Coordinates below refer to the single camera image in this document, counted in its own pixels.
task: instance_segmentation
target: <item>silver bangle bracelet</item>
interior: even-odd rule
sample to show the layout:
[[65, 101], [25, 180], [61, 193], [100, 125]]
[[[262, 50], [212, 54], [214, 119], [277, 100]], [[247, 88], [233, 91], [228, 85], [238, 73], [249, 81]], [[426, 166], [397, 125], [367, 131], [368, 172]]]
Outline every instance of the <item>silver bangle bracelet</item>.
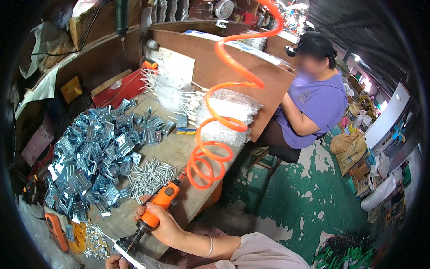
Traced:
[[214, 241], [212, 239], [212, 236], [209, 236], [209, 235], [207, 235], [207, 236], [211, 240], [211, 249], [209, 250], [209, 253], [208, 253], [208, 255], [205, 258], [209, 257], [212, 254], [212, 250], [214, 249]]

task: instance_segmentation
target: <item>purple t-shirt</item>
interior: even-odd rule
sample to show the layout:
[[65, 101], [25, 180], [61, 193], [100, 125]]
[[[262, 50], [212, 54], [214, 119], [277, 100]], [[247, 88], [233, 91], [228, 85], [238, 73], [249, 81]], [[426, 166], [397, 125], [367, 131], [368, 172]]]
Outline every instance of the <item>purple t-shirt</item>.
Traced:
[[342, 118], [347, 107], [342, 73], [339, 71], [327, 80], [306, 82], [296, 77], [288, 90], [293, 103], [321, 130], [307, 136], [298, 136], [279, 106], [275, 118], [282, 127], [285, 142], [292, 148], [306, 148], [320, 136], [330, 131]]

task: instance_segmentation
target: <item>blue fan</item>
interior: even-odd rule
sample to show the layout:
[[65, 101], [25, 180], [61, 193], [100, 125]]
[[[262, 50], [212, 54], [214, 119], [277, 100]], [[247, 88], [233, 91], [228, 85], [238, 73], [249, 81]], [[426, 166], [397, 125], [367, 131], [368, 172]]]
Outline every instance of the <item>blue fan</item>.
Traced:
[[403, 127], [403, 120], [400, 120], [398, 125], [394, 125], [394, 133], [393, 133], [393, 140], [399, 140], [402, 141], [402, 133], [404, 133], [406, 130]]

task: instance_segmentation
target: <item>wooden table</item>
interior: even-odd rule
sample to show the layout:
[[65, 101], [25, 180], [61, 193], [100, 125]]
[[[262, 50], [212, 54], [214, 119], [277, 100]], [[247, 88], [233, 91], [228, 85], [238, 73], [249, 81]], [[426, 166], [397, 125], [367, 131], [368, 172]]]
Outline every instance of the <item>wooden table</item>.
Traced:
[[[147, 109], [151, 107], [152, 115], [158, 115], [165, 121], [169, 120], [167, 117], [169, 115], [174, 117], [173, 113], [165, 110], [160, 105], [160, 103], [157, 101], [157, 98], [152, 93], [142, 93], [138, 95], [137, 98], [137, 106], [134, 109], [128, 110], [126, 114], [135, 112], [144, 115]], [[144, 160], [151, 160], [154, 156], [157, 160], [166, 162], [172, 166], [176, 165], [179, 171], [180, 168], [187, 164], [190, 153], [195, 146], [196, 143], [194, 135], [176, 135], [172, 132], [168, 136], [163, 135], [160, 144], [145, 145], [142, 147], [139, 153], [143, 154], [145, 157], [142, 159], [142, 163]], [[242, 149], [242, 147], [237, 146], [230, 147], [233, 151], [234, 158], [229, 162], [224, 163], [226, 170], [228, 170], [228, 168], [232, 165]], [[208, 149], [220, 156], [227, 156], [227, 153], [219, 147], [208, 147]], [[212, 164], [214, 174], [218, 175], [220, 171], [218, 164], [212, 160], [209, 160], [209, 162]], [[203, 172], [206, 171], [203, 165], [200, 166], [200, 163], [197, 164]], [[206, 184], [197, 175], [193, 175], [193, 178], [201, 185]], [[212, 186], [206, 190], [196, 189], [190, 184], [188, 180], [185, 180], [181, 184], [181, 191], [176, 198], [178, 204], [174, 207], [171, 207], [169, 211], [182, 228], [185, 228], [187, 224], [189, 224], [191, 220], [197, 215], [202, 206], [218, 187], [219, 183], [220, 181], [213, 182]], [[120, 181], [120, 186], [118, 189], [124, 188], [128, 184], [128, 180], [122, 180]], [[130, 236], [136, 232], [136, 223], [133, 222], [132, 217], [136, 212], [137, 206], [138, 203], [136, 200], [129, 199], [121, 203], [118, 208], [112, 209], [112, 215], [109, 217], [101, 217], [100, 212], [95, 209], [95, 207], [92, 207], [92, 210], [89, 212], [89, 217], [91, 221], [97, 222], [99, 224], [106, 235], [113, 239], [117, 239], [120, 237]], [[166, 245], [158, 241], [152, 235], [144, 235], [140, 243], [141, 248], [139, 250], [143, 254], [146, 254], [154, 259], [159, 259], [168, 249]]]

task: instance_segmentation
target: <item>green floor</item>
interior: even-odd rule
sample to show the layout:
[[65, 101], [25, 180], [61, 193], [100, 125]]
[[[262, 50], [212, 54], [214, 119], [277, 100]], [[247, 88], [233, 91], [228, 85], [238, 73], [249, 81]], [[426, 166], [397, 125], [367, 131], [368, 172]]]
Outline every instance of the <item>green floor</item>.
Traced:
[[[300, 254], [309, 264], [321, 231], [337, 235], [368, 231], [367, 213], [360, 208], [340, 174], [335, 156], [330, 153], [331, 139], [328, 134], [323, 145], [318, 141], [302, 149], [298, 164], [282, 163], [270, 179], [260, 206], [268, 170], [258, 165], [247, 170], [251, 156], [241, 154], [224, 178], [218, 202], [220, 210], [243, 210], [243, 216], [248, 218], [241, 223], [247, 226], [245, 231], [266, 233]], [[272, 158], [268, 155], [264, 162], [270, 163]], [[235, 225], [242, 221], [242, 213], [228, 214], [225, 222]], [[239, 230], [236, 228], [231, 233], [240, 233]]]

